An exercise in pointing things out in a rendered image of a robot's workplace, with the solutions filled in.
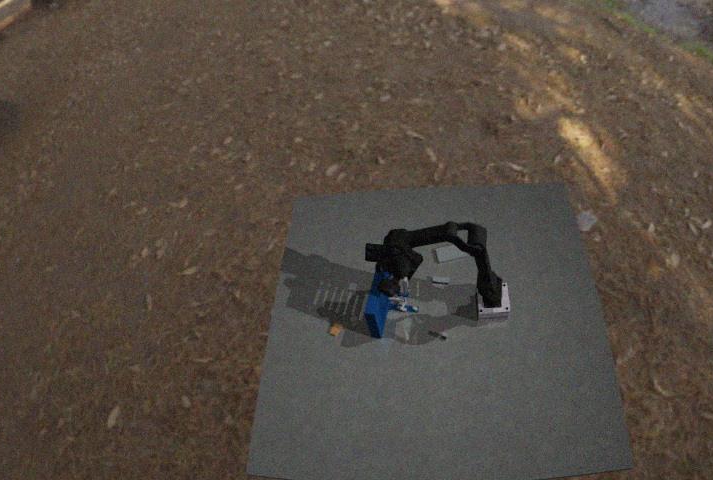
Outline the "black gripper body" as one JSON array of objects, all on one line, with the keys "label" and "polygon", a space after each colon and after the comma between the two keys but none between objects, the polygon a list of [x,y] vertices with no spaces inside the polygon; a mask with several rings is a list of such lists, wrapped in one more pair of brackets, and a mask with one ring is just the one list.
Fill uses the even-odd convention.
[{"label": "black gripper body", "polygon": [[422,262],[423,256],[415,251],[412,251],[412,257],[408,257],[408,262],[403,267],[394,267],[389,261],[388,265],[391,266],[392,274],[394,277],[391,281],[383,279],[377,286],[378,291],[386,294],[389,297],[393,297],[398,292],[398,283],[401,280],[405,279],[405,277],[411,271],[415,264],[416,266],[419,266]]}]

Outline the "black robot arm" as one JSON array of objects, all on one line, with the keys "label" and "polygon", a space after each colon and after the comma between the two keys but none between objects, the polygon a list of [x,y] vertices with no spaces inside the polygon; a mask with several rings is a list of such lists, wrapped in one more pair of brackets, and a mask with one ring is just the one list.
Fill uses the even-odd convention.
[{"label": "black robot arm", "polygon": [[[458,230],[468,230],[467,244],[459,236]],[[501,307],[502,279],[491,270],[489,256],[486,250],[487,229],[466,222],[448,221],[445,224],[408,231],[406,229],[390,230],[384,238],[383,245],[366,243],[365,261],[377,262],[375,269],[379,273],[388,272],[392,276],[392,268],[403,267],[412,257],[414,247],[436,244],[440,242],[453,243],[462,252],[474,256],[477,268],[477,290],[482,295],[485,308]]]}]

